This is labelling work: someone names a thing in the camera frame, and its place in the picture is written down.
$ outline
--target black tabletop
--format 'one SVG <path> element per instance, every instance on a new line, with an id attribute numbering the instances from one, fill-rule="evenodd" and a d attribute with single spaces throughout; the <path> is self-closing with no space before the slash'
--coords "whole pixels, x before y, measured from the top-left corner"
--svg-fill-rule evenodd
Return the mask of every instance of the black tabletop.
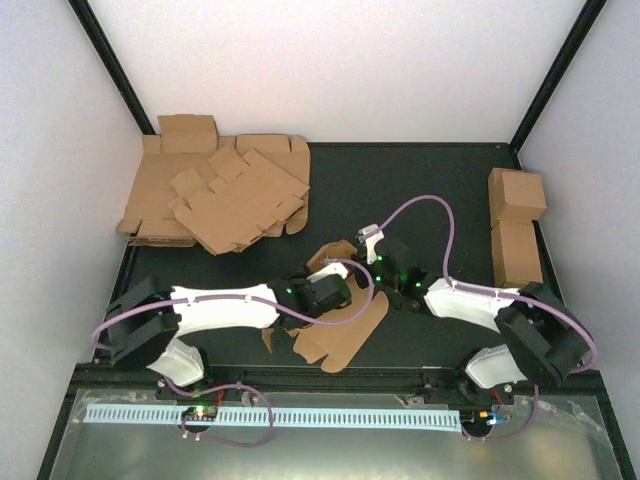
<path id="1" fill-rule="evenodd" d="M 285 275 L 327 242 L 354 241 L 358 229 L 382 223 L 404 201 L 440 195 L 453 208 L 456 240 L 450 273 L 457 279 L 493 285 L 487 179 L 493 167 L 514 168 L 506 145 L 317 144 L 311 146 L 311 198 L 307 226 L 292 236 L 264 238 L 243 253 L 213 256 L 193 248 L 140 248 L 130 285 L 157 275 L 171 285 L 241 288 Z M 437 203 L 418 203 L 387 229 L 442 271 L 449 225 Z M 204 347 L 214 365 L 308 366 L 285 334 L 269 353 L 260 332 L 232 328 L 184 337 Z M 391 309 L 356 354 L 350 367 L 454 367 L 474 349 L 500 344 L 487 329 L 447 318 Z"/>

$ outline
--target black metal frame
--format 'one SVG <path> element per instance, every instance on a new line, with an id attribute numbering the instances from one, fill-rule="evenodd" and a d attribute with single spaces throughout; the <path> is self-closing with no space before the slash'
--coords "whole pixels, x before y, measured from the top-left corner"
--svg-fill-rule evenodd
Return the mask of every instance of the black metal frame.
<path id="1" fill-rule="evenodd" d="M 143 134 L 154 134 L 155 131 L 149 118 L 140 103 L 131 83 L 129 82 L 120 62 L 111 48 L 104 31 L 93 13 L 87 0 L 68 0 L 76 13 L 80 23 L 85 29 L 96 52 L 100 56 L 105 68 L 109 72 L 116 88 L 127 104 L 131 115 L 135 119 Z M 567 70 L 571 60 L 585 39 L 589 29 L 595 22 L 606 0 L 587 0 L 573 28 L 564 42 L 560 52 L 553 62 L 538 93 L 528 108 L 509 148 L 512 151 L 514 167 L 522 169 L 518 159 L 518 151 L 522 148 L 526 138 L 532 131 L 553 91 L 559 84 Z M 550 266 L 549 253 L 547 251 L 539 225 L 536 227 L 536 236 L 543 264 Z M 137 247 L 128 247 L 118 277 L 114 286 L 111 299 L 122 295 L 128 288 L 133 267 L 136 261 Z M 553 268 L 548 268 L 548 279 L 551 288 L 561 298 L 561 292 Z M 71 407 L 78 390 L 82 389 L 147 389 L 154 390 L 157 387 L 158 376 L 151 371 L 117 372 L 109 365 L 100 363 L 99 357 L 94 359 L 98 363 L 78 364 L 71 378 L 71 382 L 54 431 L 49 442 L 38 478 L 46 479 L 53 469 L 54 461 L 60 447 L 62 437 L 67 425 Z M 413 393 L 423 387 L 423 371 L 420 370 L 393 370 L 367 369 L 363 372 L 359 369 L 345 369 L 337 375 L 332 375 L 330 381 L 320 370 L 314 369 L 279 369 L 277 375 L 272 369 L 259 367 L 214 367 L 214 373 L 218 378 L 237 377 L 241 375 L 244 381 L 251 383 L 265 391 L 333 391 L 350 393 Z M 518 386 L 515 393 L 530 393 L 524 386 Z M 611 407 L 611 401 L 606 392 L 602 378 L 598 372 L 588 372 L 574 375 L 567 379 L 560 388 L 543 389 L 543 395 L 585 395 L 594 396 L 602 413 L 609 438 L 613 445 L 618 464 L 625 479 L 634 479 L 635 474 L 620 432 L 618 422 Z"/>

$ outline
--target cable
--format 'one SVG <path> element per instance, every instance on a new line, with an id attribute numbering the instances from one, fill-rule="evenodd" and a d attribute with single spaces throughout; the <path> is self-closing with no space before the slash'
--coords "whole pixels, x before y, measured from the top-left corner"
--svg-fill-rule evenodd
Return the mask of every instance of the cable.
<path id="1" fill-rule="evenodd" d="M 183 434 L 186 436 L 192 435 L 196 438 L 196 440 L 199 439 L 204 439 L 204 440 L 209 440 L 212 442 L 216 442 L 216 443 L 222 443 L 224 445 L 229 445 L 232 447 L 242 447 L 242 448 L 255 448 L 255 447 L 260 447 L 262 445 L 264 445 L 265 443 L 269 442 L 275 435 L 275 415 L 273 413 L 273 408 L 271 407 L 271 404 L 269 403 L 269 401 L 267 400 L 267 398 L 259 391 L 256 390 L 253 387 L 250 387 L 249 385 L 243 385 L 241 383 L 230 383 L 230 384 L 226 384 L 226 385 L 219 385 L 217 387 L 211 387 L 208 388 L 206 390 L 200 390 L 199 392 L 187 392 L 185 390 L 181 390 L 180 388 L 178 388 L 175 383 L 173 383 L 171 381 L 171 379 L 165 377 L 165 382 L 167 383 L 167 385 L 169 386 L 169 388 L 171 390 L 173 390 L 175 393 L 177 393 L 178 395 L 182 395 L 183 397 L 199 397 L 201 395 L 207 395 L 209 393 L 215 393 L 215 392 L 221 392 L 223 390 L 246 390 L 247 392 L 251 392 L 254 395 L 257 395 L 258 398 L 260 398 L 260 400 L 262 400 L 264 402 L 264 405 L 267 409 L 267 414 L 269 415 L 269 427 L 267 429 L 267 433 L 264 434 L 264 436 L 260 439 L 260 440 L 256 440 L 255 442 L 236 442 L 235 440 L 229 440 L 227 438 L 223 438 L 223 437 L 218 437 L 218 436 L 214 436 L 214 435 L 207 435 L 205 433 L 193 433 L 191 431 L 189 431 L 186 427 L 186 423 L 188 420 L 190 420 L 190 417 L 185 417 L 182 419 L 182 423 L 180 424 L 180 429 L 182 430 Z"/>
<path id="2" fill-rule="evenodd" d="M 329 259 L 327 260 L 329 263 L 343 263 L 343 264 L 347 264 L 347 265 L 351 265 L 352 267 L 355 267 L 357 269 L 359 269 L 364 276 L 367 279 L 368 282 L 368 287 L 367 287 L 367 300 L 364 303 L 364 305 L 362 306 L 362 308 L 360 308 L 360 310 L 358 310 L 354 315 L 352 315 L 349 318 L 346 318 L 344 320 L 340 320 L 337 322 L 326 322 L 324 320 L 318 320 L 316 318 L 312 318 L 312 317 L 308 317 L 306 315 L 303 315 L 301 313 L 296 312 L 295 310 L 291 310 L 290 308 L 287 308 L 283 305 L 280 305 L 276 302 L 273 302 L 271 300 L 267 300 L 266 298 L 261 298 L 261 297 L 254 297 L 251 296 L 250 300 L 254 301 L 254 302 L 258 302 L 258 303 L 262 303 L 265 305 L 269 305 L 270 307 L 275 308 L 276 310 L 279 310 L 280 312 L 286 313 L 288 315 L 291 315 L 292 317 L 295 318 L 299 318 L 300 320 L 304 320 L 305 322 L 309 322 L 309 323 L 313 323 L 316 325 L 344 325 L 346 323 L 352 322 L 355 319 L 357 319 L 358 317 L 360 317 L 366 310 L 367 308 L 369 308 L 369 305 L 371 305 L 371 302 L 373 301 L 373 295 L 375 293 L 375 284 L 373 282 L 373 278 L 371 277 L 371 274 L 367 271 L 366 268 L 364 268 L 362 265 L 360 265 L 357 262 L 354 262 L 352 260 L 347 260 L 347 259 Z M 232 293 L 226 293 L 226 294 L 210 294 L 210 295 L 200 295 L 198 297 L 195 297 L 193 299 L 194 303 L 200 303 L 200 302 L 209 302 L 209 301 L 213 301 L 213 300 L 241 300 L 243 302 L 247 301 L 247 295 L 244 294 L 232 294 Z M 129 317 L 133 317 L 134 315 L 138 315 L 140 313 L 143 312 L 148 312 L 150 310 L 157 310 L 160 308 L 165 308 L 165 307 L 169 307 L 172 305 L 180 305 L 180 304 L 185 304 L 185 303 L 189 303 L 189 299 L 187 298 L 176 298 L 176 299 L 172 299 L 172 300 L 161 300 L 158 302 L 153 302 L 153 303 L 148 303 L 146 305 L 141 305 L 139 307 L 135 307 L 132 308 L 131 310 L 127 310 L 126 312 L 122 312 L 119 315 L 116 315 L 113 318 L 110 318 L 109 320 L 107 320 L 106 322 L 104 322 L 102 325 L 100 325 L 98 328 L 96 328 L 93 333 L 91 334 L 91 340 L 93 341 L 93 344 L 96 348 L 102 349 L 102 350 L 111 350 L 111 347 L 109 347 L 108 345 L 103 345 L 101 343 L 99 343 L 99 339 L 100 339 L 100 334 L 102 332 L 104 332 L 105 330 L 107 330 L 108 328 L 114 326 L 117 323 L 120 323 L 121 321 L 129 318 Z"/>
<path id="3" fill-rule="evenodd" d="M 539 300 L 535 300 L 533 298 L 525 297 L 523 295 L 518 295 L 514 293 L 500 292 L 499 290 L 496 290 L 495 288 L 492 288 L 492 287 L 477 287 L 477 286 L 471 286 L 468 284 L 463 284 L 453 280 L 449 276 L 449 257 L 451 256 L 451 249 L 453 247 L 453 239 L 455 235 L 455 219 L 453 216 L 453 210 L 451 209 L 451 206 L 443 198 L 438 197 L 436 195 L 420 195 L 404 202 L 389 216 L 389 218 L 387 218 L 382 223 L 382 225 L 380 225 L 380 227 L 378 227 L 378 229 L 374 230 L 373 232 L 370 232 L 367 235 L 367 237 L 370 237 L 372 235 L 375 235 L 378 232 L 381 232 L 406 208 L 413 205 L 414 203 L 424 201 L 424 200 L 434 200 L 440 203 L 445 208 L 445 210 L 447 211 L 447 215 L 449 216 L 449 241 L 447 242 L 447 248 L 445 249 L 444 258 L 442 260 L 442 274 L 444 276 L 445 281 L 450 286 L 453 286 L 454 288 L 457 288 L 459 290 L 469 292 L 469 293 L 487 295 L 490 297 L 495 297 L 497 295 L 498 298 L 524 302 L 529 305 L 534 305 L 546 312 L 549 312 L 551 315 L 555 316 L 556 318 L 559 318 L 560 320 L 565 322 L 567 325 L 569 325 L 571 328 L 573 328 L 578 333 L 578 335 L 582 337 L 585 343 L 589 346 L 589 350 L 591 352 L 591 358 L 589 358 L 589 361 L 586 362 L 584 365 L 574 368 L 572 370 L 572 373 L 584 372 L 585 370 L 589 370 L 590 368 L 593 368 L 595 366 L 596 362 L 598 361 L 599 353 L 598 353 L 598 347 L 593 341 L 593 338 L 591 338 L 591 335 L 589 335 L 589 333 L 584 329 L 584 327 L 582 327 L 574 319 L 572 319 L 565 313 L 561 312 L 556 308 L 553 308 L 550 305 L 547 305 L 546 303 L 542 303 Z"/>
<path id="4" fill-rule="evenodd" d="M 538 400 L 539 399 L 540 399 L 540 392 L 538 391 L 538 386 L 534 385 L 533 386 L 533 406 L 531 407 L 531 415 L 529 415 L 529 418 L 527 419 L 527 423 L 525 423 L 522 427 L 520 427 L 515 432 L 510 433 L 509 435 L 505 435 L 504 437 L 497 437 L 497 438 L 474 437 L 473 435 L 470 435 L 469 432 L 467 432 L 464 427 L 461 426 L 462 434 L 465 437 L 467 437 L 469 441 L 473 440 L 476 442 L 502 442 L 504 440 L 509 440 L 513 437 L 516 437 L 520 435 L 522 432 L 524 432 L 525 430 L 527 430 L 531 425 L 533 425 L 533 422 L 536 420 L 536 417 L 538 416 Z"/>

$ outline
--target folded cardboard box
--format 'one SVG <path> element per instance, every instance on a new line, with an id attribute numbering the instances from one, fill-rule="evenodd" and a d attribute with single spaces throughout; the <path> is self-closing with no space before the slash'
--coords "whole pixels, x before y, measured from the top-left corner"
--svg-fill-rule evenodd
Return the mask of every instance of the folded cardboard box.
<path id="1" fill-rule="evenodd" d="M 491 227 L 499 221 L 538 220 L 547 204 L 542 176 L 506 168 L 494 168 L 489 176 Z"/>
<path id="2" fill-rule="evenodd" d="M 500 221 L 491 230 L 496 287 L 521 288 L 542 282 L 540 256 L 533 223 Z"/>
<path id="3" fill-rule="evenodd" d="M 143 157 L 136 174 L 124 216 L 117 231 L 131 235 L 131 245 L 148 246 L 192 246 L 196 235 L 175 218 L 175 209 L 187 206 L 182 197 L 176 198 L 171 181 L 180 173 L 195 169 L 207 182 L 213 180 L 215 172 L 208 160 L 218 150 L 239 148 L 241 155 L 257 150 L 276 166 L 301 183 L 309 185 L 311 154 L 302 137 L 287 135 L 240 135 L 218 136 L 216 123 L 210 115 L 170 115 L 158 117 L 162 129 L 160 135 L 143 137 Z M 194 199 L 194 202 L 209 201 Z M 280 236 L 284 229 L 292 234 L 300 231 L 308 217 L 308 190 L 301 197 L 302 204 L 284 221 L 278 220 L 263 232 L 264 236 Z M 250 244 L 247 231 L 242 238 L 241 251 Z"/>
<path id="4" fill-rule="evenodd" d="M 206 162 L 180 172 L 168 202 L 175 218 L 212 254 L 242 251 L 284 225 L 309 187 L 255 149 L 240 156 L 227 145 Z"/>
<path id="5" fill-rule="evenodd" d="M 322 247 L 307 263 L 312 272 L 322 269 L 326 258 L 351 258 L 356 249 L 348 241 L 329 243 Z M 352 302 L 341 310 L 332 310 L 320 316 L 320 320 L 340 321 L 357 313 L 367 300 L 367 289 L 358 287 L 353 276 L 347 279 L 351 290 Z M 295 337 L 293 351 L 300 354 L 308 363 L 322 360 L 320 368 L 327 373 L 336 373 L 344 369 L 365 344 L 369 336 L 389 310 L 387 296 L 378 292 L 367 310 L 356 320 L 345 325 L 311 325 L 310 327 L 289 332 Z M 271 351 L 271 330 L 262 334 Z"/>

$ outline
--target white wall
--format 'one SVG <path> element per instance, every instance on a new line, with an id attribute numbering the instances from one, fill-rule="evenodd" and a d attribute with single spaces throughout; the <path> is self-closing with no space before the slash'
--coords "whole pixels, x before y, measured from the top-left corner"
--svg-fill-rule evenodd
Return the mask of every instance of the white wall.
<path id="1" fill-rule="evenodd" d="M 207 113 L 227 133 L 506 142 L 584 0 L 91 3 L 154 122 Z"/>
<path id="2" fill-rule="evenodd" d="M 141 146 L 65 0 L 4 2 L 0 22 L 0 478 L 32 479 L 113 286 Z"/>
<path id="3" fill-rule="evenodd" d="M 640 3 L 608 2 L 521 152 L 542 172 L 545 238 L 593 333 L 640 471 Z"/>

